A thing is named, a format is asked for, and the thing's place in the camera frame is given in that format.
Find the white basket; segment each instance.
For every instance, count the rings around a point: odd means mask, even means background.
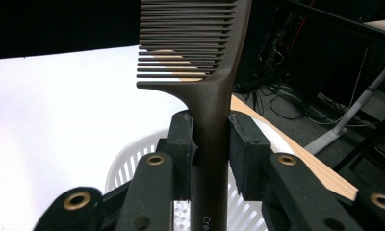
[[[124,147],[109,170],[105,192],[114,190],[133,178],[141,156],[154,152],[159,138],[166,138],[168,129],[137,139]],[[228,172],[228,230],[267,230],[262,217],[261,202],[248,202],[238,195],[231,168]],[[190,205],[174,201],[174,230],[190,230]]]

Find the dark floor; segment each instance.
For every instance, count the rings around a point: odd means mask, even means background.
[[[309,144],[332,129],[335,126],[332,121],[342,114],[337,104],[328,103],[329,99],[321,94],[311,107],[304,107],[297,100],[299,97],[296,96],[296,91],[290,85],[282,83],[262,86],[250,94],[236,95],[301,146]],[[375,128],[372,123],[375,121],[360,120],[357,117],[350,123],[353,125],[347,127],[345,134],[319,152],[316,157],[329,167],[336,166]],[[350,170],[348,166],[349,164],[339,173],[358,189],[363,187],[385,189],[385,173],[366,158],[355,170]]]

